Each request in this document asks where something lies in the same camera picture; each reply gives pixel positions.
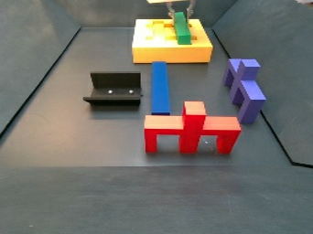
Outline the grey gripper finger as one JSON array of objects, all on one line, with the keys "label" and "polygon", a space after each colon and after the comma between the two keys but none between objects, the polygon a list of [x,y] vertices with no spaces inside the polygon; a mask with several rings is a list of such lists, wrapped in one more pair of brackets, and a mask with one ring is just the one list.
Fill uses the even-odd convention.
[{"label": "grey gripper finger", "polygon": [[167,7],[167,10],[168,10],[168,16],[171,18],[174,18],[174,16],[175,16],[175,10],[172,8],[172,2],[166,2],[166,7]]},{"label": "grey gripper finger", "polygon": [[187,7],[187,18],[193,16],[193,8],[195,6],[195,0],[190,0],[190,5]]}]

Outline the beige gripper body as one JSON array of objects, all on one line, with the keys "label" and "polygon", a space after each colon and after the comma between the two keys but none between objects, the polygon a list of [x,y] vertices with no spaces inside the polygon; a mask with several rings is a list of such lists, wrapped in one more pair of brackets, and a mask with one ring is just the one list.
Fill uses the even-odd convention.
[{"label": "beige gripper body", "polygon": [[178,2],[179,0],[147,0],[150,4],[159,4],[159,3],[167,3],[167,2]]}]

